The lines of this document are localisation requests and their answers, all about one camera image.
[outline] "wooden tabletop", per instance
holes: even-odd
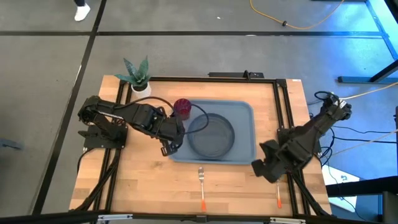
[[[308,121],[308,110],[300,80],[287,80],[294,124]],[[170,102],[188,99],[237,100],[249,103],[254,110],[257,158],[263,159],[259,142],[276,138],[278,117],[271,84],[265,83],[209,83],[209,82],[151,82],[152,96]],[[99,96],[115,101],[119,80],[105,75]],[[145,103],[163,106],[161,101]],[[284,112],[285,126],[287,117]],[[277,207],[276,184],[256,177],[251,166],[218,164],[189,164],[174,162],[163,157],[161,143],[129,127],[126,147],[122,150],[111,210],[129,213],[201,213],[201,188],[198,168],[205,170],[205,200],[207,214],[291,216],[290,197],[286,176],[280,182],[282,208]],[[76,208],[91,192],[98,181],[104,150],[96,149],[82,160],[76,179],[70,208]],[[318,203],[331,212],[319,161],[312,161],[303,170],[305,183]],[[104,208],[107,186],[103,192]],[[300,191],[296,186],[298,210],[303,213]]]

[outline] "red object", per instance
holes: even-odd
[[[184,98],[181,98],[174,103],[175,112],[181,116],[183,121],[189,118],[191,108],[191,102]]]

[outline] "fork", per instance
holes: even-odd
[[[203,167],[199,167],[198,173],[201,185],[201,211],[206,212],[205,193],[203,191],[203,181],[205,180],[205,172],[203,171]]]

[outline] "concrete floor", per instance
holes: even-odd
[[[398,30],[384,3],[371,1],[380,20],[398,49]],[[100,4],[88,1],[88,18],[73,20],[73,1],[0,0],[2,30],[82,30],[90,31]],[[291,24],[309,25],[319,21],[337,2],[260,1],[254,5]],[[99,25],[101,31],[137,30],[290,30],[255,14],[248,1],[164,0],[108,1]],[[344,3],[315,31],[377,31],[363,2]],[[0,217],[25,215],[31,201],[76,78],[88,37],[2,37],[0,36],[0,137],[25,145],[23,151],[0,150]],[[307,101],[318,90],[350,96],[380,85],[338,84],[340,75],[371,76],[393,59],[381,38],[347,37],[97,37],[84,74],[72,120],[47,196],[44,212],[68,209],[76,177],[76,163],[83,145],[77,131],[85,129],[77,120],[77,110],[91,95],[98,94],[103,75],[125,73],[123,57],[139,62],[149,57],[150,72],[161,76],[205,77],[208,72],[264,72],[269,78],[300,78]],[[353,115],[340,122],[360,130],[395,129],[392,118],[398,88],[350,100]],[[319,105],[309,107],[317,113]],[[335,129],[344,138],[375,138]],[[395,137],[386,138],[394,141]],[[326,146],[329,133],[321,143]],[[358,142],[335,142],[335,151]],[[330,160],[330,165],[364,179],[397,175],[394,145],[372,144]],[[360,198],[358,212],[372,218],[374,199]]]

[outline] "metal stand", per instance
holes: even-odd
[[[387,78],[389,75],[398,71],[398,60],[392,62],[385,69],[372,77],[338,77],[340,83],[377,83],[377,84],[391,84],[398,82],[398,78]]]

